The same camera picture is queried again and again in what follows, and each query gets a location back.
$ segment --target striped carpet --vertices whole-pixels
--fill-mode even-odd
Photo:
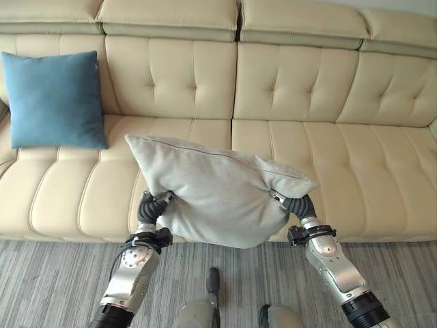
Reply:
[[[345,254],[403,327],[437,327],[437,242],[345,244]],[[106,288],[116,244],[0,241],[0,327],[87,326]],[[170,328],[204,294],[205,272],[223,277],[223,328],[256,328],[264,303],[297,310],[308,328],[350,327],[303,248],[177,244],[166,249],[134,328]]]

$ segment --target sofa cushion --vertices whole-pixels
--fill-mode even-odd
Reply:
[[[242,0],[243,42],[358,49],[367,36],[353,8],[333,3]]]
[[[107,34],[234,41],[235,0],[105,0],[98,15]]]
[[[436,238],[437,143],[428,127],[234,120],[232,150],[318,181],[316,213],[341,241]],[[286,232],[270,240],[285,241]]]
[[[124,241],[137,226],[137,208],[146,189],[124,140],[126,133],[230,148],[228,120],[106,115],[104,128],[107,150],[13,150],[10,114],[0,121],[0,238]]]
[[[0,33],[100,34],[95,21],[102,0],[2,1]]]
[[[106,148],[97,52],[30,58],[1,53],[12,147]]]
[[[385,9],[362,9],[369,27],[369,38],[361,51],[437,58],[435,18]]]
[[[424,127],[437,61],[341,49],[239,44],[234,118]]]

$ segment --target sofa seat cushion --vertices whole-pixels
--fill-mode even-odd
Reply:
[[[106,115],[104,129],[107,150],[13,150],[10,115],[0,121],[0,238],[124,241],[136,228],[146,189],[124,139],[127,133],[230,148],[229,120]]]
[[[242,0],[243,42],[358,49],[367,37],[363,17],[334,3]]]
[[[102,0],[2,1],[0,33],[100,34]]]
[[[232,150],[318,181],[316,213],[342,241],[436,239],[437,144],[428,127],[234,120]],[[286,241],[286,232],[271,240]]]
[[[97,18],[107,34],[234,41],[235,0],[106,0]]]

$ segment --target cream leather sofa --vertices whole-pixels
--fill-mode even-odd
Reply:
[[[437,239],[432,18],[281,0],[244,0],[240,15],[234,0],[2,3],[0,51],[89,50],[108,150],[11,149],[0,63],[0,238],[123,241],[146,188],[124,141],[138,133],[300,169],[343,241]]]

